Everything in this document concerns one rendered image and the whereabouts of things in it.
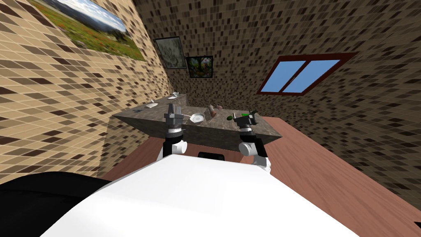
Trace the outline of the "red framed window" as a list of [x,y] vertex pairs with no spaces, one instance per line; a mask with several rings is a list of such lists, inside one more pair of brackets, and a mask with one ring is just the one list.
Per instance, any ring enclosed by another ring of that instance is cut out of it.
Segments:
[[257,94],[303,96],[358,52],[279,56]]

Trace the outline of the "flower picture black frame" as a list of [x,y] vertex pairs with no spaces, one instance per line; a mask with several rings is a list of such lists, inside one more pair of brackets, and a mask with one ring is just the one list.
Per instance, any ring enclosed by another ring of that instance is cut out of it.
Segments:
[[213,56],[186,57],[190,78],[212,78]]

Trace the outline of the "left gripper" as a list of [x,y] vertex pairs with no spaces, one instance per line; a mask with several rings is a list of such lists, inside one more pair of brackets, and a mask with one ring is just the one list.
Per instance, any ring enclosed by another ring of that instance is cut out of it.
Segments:
[[173,103],[170,103],[168,113],[164,114],[164,118],[166,120],[168,128],[181,128],[184,119],[184,116],[181,113],[181,106],[178,106],[176,108],[175,114],[175,106]]

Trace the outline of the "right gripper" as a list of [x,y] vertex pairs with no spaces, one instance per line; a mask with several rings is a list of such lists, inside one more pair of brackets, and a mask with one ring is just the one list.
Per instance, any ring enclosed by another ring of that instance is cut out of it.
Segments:
[[233,121],[237,126],[239,126],[239,128],[250,128],[251,125],[258,124],[255,120],[254,114],[247,114],[241,117],[235,117],[235,114],[233,114]]

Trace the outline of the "grey framed picture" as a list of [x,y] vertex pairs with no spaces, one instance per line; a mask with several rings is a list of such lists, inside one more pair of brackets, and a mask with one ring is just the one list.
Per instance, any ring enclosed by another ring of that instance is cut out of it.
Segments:
[[154,39],[167,69],[186,69],[185,54],[179,36]]

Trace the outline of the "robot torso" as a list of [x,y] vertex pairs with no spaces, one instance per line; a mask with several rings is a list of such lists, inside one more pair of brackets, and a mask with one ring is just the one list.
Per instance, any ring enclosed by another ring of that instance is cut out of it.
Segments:
[[170,155],[115,180],[41,237],[358,237],[262,168]]

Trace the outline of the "landscape meadow painting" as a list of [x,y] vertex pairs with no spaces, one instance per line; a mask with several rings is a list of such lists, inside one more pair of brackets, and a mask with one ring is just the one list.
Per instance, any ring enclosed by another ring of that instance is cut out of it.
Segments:
[[144,60],[121,19],[91,0],[27,0],[72,43],[112,55]]

